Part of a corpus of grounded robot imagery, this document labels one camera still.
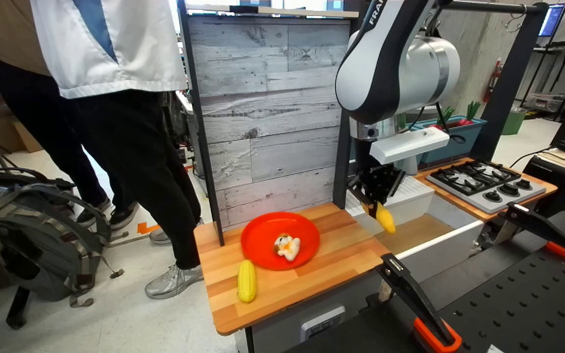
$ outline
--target white jacket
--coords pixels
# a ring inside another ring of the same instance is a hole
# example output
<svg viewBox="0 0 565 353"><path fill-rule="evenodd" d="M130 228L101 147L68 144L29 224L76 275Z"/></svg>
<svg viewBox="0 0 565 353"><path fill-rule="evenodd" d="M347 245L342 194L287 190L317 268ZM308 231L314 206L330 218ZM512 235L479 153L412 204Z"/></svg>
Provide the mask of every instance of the white jacket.
<svg viewBox="0 0 565 353"><path fill-rule="evenodd" d="M65 98L186 89L167 0L31 0L36 33Z"/></svg>

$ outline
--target red plate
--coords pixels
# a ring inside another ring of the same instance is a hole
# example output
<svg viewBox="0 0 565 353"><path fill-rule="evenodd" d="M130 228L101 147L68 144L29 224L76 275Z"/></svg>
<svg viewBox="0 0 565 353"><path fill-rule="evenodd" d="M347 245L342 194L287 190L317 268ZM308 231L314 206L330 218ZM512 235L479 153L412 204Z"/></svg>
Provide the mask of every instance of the red plate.
<svg viewBox="0 0 565 353"><path fill-rule="evenodd" d="M274 242L282 233L300 238L300 252L293 261L274 252ZM320 232L307 218L291 212L272 212L256 217L241 234L245 257L269 270L291 270L307 263L320 247Z"/></svg>

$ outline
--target person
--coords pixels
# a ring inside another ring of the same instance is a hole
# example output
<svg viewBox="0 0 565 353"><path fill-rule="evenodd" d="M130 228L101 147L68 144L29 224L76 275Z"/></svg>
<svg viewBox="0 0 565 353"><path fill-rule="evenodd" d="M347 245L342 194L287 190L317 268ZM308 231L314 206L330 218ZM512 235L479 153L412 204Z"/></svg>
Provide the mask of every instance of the person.
<svg viewBox="0 0 565 353"><path fill-rule="evenodd" d="M163 128L160 92L186 89L166 1L32 0L43 57L76 112L90 154L112 170L171 240L175 255L145 293L166 299L201 281L200 203Z"/></svg>
<svg viewBox="0 0 565 353"><path fill-rule="evenodd" d="M80 198L106 210L110 199L82 149L80 136L72 130L73 107L60 96L58 85L47 70L29 0L0 1L0 94L56 166L76 184ZM116 230L132 221L138 203L112 172L107 173L115 205L109 221ZM96 219L84 210L76 221L88 227Z"/></svg>

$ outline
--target fire extinguisher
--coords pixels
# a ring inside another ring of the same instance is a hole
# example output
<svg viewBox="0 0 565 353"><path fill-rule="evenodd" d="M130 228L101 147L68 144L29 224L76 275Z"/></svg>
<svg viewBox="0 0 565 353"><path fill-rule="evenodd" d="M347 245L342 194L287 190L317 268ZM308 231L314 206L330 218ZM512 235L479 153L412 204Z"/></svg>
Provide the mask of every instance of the fire extinguisher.
<svg viewBox="0 0 565 353"><path fill-rule="evenodd" d="M483 101L487 103L489 97L491 96L491 92L494 90L494 86L496 86L496 81L500 77L500 73L503 70L503 65L500 63L501 58L496 59L496 64L494 65L494 70L491 72L491 76L489 77L489 84L485 89L485 93L483 96Z"/></svg>

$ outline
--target black shoe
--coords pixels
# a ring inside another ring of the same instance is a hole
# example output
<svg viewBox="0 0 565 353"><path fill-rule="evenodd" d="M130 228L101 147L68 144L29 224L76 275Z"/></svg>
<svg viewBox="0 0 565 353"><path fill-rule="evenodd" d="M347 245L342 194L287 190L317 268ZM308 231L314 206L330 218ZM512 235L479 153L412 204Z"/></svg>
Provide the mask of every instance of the black shoe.
<svg viewBox="0 0 565 353"><path fill-rule="evenodd" d="M135 202L128 206L125 210L117 210L116 208L110 213L110 229L121 229L132 222L136 211L139 209L139 203Z"/></svg>
<svg viewBox="0 0 565 353"><path fill-rule="evenodd" d="M110 206L110 199L106 198L105 201L95 206L95 208L97 208L100 212L103 212L106 210L106 208L108 208L108 206ZM86 209L83 210L76 219L76 222L85 228L90 227L93 223L95 223L95 221L95 216Z"/></svg>

